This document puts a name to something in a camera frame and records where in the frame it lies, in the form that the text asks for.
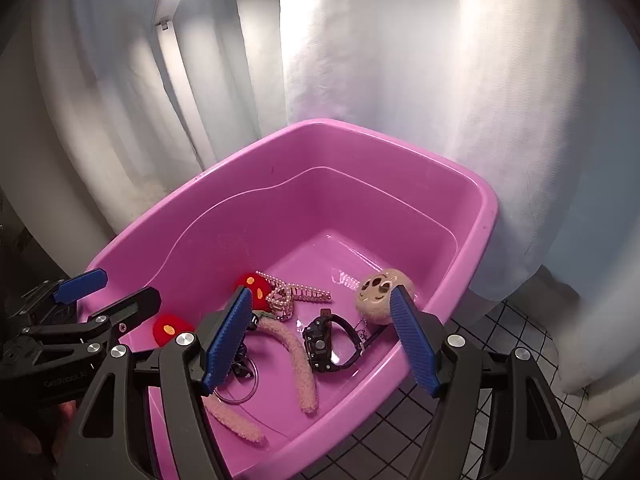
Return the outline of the person's left hand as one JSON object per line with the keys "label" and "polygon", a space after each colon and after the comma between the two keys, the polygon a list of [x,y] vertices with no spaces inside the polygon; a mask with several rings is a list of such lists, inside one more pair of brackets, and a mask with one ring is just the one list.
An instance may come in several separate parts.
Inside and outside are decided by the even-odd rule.
{"label": "person's left hand", "polygon": [[76,414],[76,401],[2,406],[1,478],[54,479]]}

